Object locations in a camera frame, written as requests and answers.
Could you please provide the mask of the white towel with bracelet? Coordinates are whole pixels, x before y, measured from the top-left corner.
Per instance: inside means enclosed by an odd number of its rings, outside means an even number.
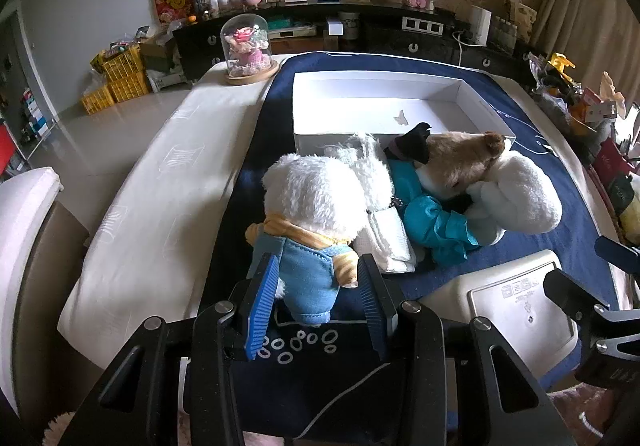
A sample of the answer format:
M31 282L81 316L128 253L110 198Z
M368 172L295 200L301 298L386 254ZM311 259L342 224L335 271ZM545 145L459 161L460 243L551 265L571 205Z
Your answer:
M394 207L369 213L367 226L352 246L358 255L371 254L383 273L416 271L416 253Z

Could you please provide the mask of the white cardboard box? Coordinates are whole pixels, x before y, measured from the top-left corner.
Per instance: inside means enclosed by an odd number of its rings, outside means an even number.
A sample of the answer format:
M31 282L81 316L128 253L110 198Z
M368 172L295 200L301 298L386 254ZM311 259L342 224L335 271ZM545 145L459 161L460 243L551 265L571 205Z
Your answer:
M292 97L296 152L323 154L326 146L369 134L381 146L421 122L433 133L496 132L506 146L516 136L494 108L465 80L384 71L320 71L294 75Z

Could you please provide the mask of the brown white dog plush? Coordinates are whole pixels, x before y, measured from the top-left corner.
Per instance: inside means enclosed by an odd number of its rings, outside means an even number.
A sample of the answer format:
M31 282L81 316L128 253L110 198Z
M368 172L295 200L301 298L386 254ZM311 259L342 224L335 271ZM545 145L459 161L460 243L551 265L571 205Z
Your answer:
M385 155L409 163L420 186L439 201L468 195L463 216L480 245L494 245L508 231L541 235L561 221L562 202L550 177L509 149L499 133L434 134L421 122L390 140Z

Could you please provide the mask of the beige curtain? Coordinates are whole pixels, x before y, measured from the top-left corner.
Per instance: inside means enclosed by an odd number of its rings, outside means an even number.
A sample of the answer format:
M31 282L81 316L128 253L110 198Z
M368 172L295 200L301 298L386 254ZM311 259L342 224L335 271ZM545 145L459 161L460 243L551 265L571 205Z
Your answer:
M639 99L639 20L626 0L542 0L530 43L565 54L578 82L597 88L606 72Z

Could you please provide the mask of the white sofa cushion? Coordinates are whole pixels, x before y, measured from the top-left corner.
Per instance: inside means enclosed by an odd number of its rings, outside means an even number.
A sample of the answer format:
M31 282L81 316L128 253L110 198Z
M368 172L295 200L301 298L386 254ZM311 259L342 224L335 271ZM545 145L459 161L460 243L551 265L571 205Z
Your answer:
M17 301L36 236L62 189L60 177L50 166L1 184L1 392L17 416L13 367Z

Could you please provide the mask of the yellow toy excavator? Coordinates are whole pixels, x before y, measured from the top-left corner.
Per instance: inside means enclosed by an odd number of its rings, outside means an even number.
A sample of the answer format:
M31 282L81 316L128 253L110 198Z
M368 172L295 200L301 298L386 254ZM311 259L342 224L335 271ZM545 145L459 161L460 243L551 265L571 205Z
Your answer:
M573 77L566 73L566 68L576 68L573 62L568 59L565 54L554 52L548 59L548 63L555 68L556 71L567 81L567 83L573 84Z

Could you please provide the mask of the navy blue whale blanket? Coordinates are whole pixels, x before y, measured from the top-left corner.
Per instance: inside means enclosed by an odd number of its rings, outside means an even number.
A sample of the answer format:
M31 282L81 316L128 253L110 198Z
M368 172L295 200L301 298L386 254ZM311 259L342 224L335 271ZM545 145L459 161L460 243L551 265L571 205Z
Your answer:
M550 250L564 270L613 307L628 299L623 273L597 257L597 236L614 227L577 155L520 85L452 65L377 54L302 54L285 61L272 82L218 230L201 303L232 292L250 268L246 227L264 213L262 175L281 155L320 154L352 134L387 143L420 122L434 131L506 132L514 149L553 181L561 224L545 235L510 231L457 266L421 264L397 277L410 299L430 294L462 273ZM307 345L292 362L274 358L235 364L236 400L244 428L312 440L371 443L390 428L390 369L371 348L357 293L341 293L330 327L337 350Z

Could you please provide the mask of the teal satin cloth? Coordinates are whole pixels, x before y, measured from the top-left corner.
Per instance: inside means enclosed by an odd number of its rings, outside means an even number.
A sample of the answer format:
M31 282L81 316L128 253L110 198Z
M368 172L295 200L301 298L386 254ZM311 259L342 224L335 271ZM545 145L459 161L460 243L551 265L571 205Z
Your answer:
M468 253L480 247L468 226L468 219L444 209L435 197L422 187L413 164L387 160L395 195L400 202L400 218L411 243L431 251L433 262L440 267L462 264Z

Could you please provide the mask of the white bear plush blue overalls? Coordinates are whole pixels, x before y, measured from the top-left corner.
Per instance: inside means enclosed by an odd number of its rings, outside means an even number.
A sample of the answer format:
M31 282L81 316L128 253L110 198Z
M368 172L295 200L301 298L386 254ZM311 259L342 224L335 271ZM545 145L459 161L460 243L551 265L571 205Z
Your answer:
M262 187L265 218L245 232L253 250L247 276L274 256L276 298L299 325L325 325L338 293L358 287L352 243L368 222L362 184L337 158L288 153L266 170Z

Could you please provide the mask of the red gold festive box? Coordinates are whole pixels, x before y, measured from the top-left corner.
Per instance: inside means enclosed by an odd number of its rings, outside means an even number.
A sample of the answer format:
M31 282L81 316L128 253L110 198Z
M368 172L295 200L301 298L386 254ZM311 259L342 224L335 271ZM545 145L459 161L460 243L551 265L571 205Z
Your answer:
M153 0L160 24L189 19L195 14L194 0Z

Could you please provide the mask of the white air purifier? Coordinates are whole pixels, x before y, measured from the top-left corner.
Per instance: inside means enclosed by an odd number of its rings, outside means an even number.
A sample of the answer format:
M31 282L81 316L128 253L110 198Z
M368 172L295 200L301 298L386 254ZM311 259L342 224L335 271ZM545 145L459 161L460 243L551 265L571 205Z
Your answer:
M486 46L491 24L491 12L479 6L471 9L470 28L473 44Z

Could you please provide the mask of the glass dome with rose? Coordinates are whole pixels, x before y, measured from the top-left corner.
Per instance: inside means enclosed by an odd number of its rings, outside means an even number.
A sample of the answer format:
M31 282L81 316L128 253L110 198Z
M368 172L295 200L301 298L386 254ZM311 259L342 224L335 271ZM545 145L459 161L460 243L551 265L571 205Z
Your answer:
M221 28L220 40L230 85L248 85L268 80L279 70L271 54L267 21L258 14L242 13Z

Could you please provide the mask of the yellow plastic crates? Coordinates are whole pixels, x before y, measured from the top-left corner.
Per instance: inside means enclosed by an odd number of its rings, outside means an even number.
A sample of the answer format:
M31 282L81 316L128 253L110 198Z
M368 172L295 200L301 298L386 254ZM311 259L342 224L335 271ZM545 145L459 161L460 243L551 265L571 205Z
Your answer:
M89 115L151 92L136 42L103 50L91 60L91 84L80 99Z

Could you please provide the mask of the black tv cabinet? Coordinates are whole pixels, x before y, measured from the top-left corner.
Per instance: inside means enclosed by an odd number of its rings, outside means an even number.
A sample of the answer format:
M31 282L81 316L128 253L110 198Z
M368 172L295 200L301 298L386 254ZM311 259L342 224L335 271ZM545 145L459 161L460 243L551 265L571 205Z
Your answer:
M255 11L267 21L275 54L307 51L391 54L477 68L525 83L530 79L521 42L511 54L494 47L473 47L465 30L469 24L453 12L433 12L406 6L358 2L307 2Z

